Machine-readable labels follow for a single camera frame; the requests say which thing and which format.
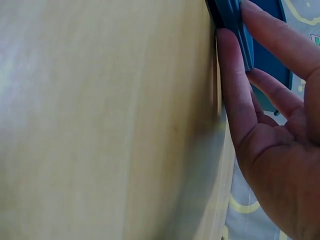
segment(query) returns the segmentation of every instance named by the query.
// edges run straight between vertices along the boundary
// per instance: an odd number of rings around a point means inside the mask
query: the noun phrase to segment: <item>blue plastic object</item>
[[[251,0],[260,8],[278,18],[286,21],[281,0]],[[242,22],[239,0],[206,0],[207,7],[216,28],[227,28],[237,36],[245,70],[253,67],[261,69],[278,79],[288,89],[292,89],[293,75],[275,56],[255,41]],[[253,86],[253,91],[264,111],[278,111],[268,98]]]

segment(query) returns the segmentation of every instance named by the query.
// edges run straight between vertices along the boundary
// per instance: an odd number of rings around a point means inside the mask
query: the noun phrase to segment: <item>fingernail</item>
[[[216,29],[216,38],[217,38],[218,42],[219,42],[221,36],[223,35],[223,34],[221,34],[222,32],[223,32],[223,28]]]
[[[249,0],[240,0],[241,8],[255,10],[255,11],[263,11],[258,5]]]

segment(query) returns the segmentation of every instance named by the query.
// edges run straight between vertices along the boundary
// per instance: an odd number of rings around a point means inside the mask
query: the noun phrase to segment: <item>patterned fabric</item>
[[[282,0],[287,22],[320,47],[320,1]],[[303,98],[306,82],[293,76],[292,91]],[[286,119],[274,117],[284,125]],[[289,240],[267,217],[246,183],[237,161],[234,164],[231,197],[223,231],[224,240]]]

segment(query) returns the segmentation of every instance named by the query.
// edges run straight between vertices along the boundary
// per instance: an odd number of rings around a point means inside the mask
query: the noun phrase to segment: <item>light wood surface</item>
[[[0,0],[0,239],[218,239],[210,45],[204,0]]]

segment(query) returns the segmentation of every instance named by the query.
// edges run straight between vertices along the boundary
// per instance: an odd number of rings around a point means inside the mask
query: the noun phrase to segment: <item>green label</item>
[[[318,36],[315,37],[315,44],[320,46],[320,38]]]

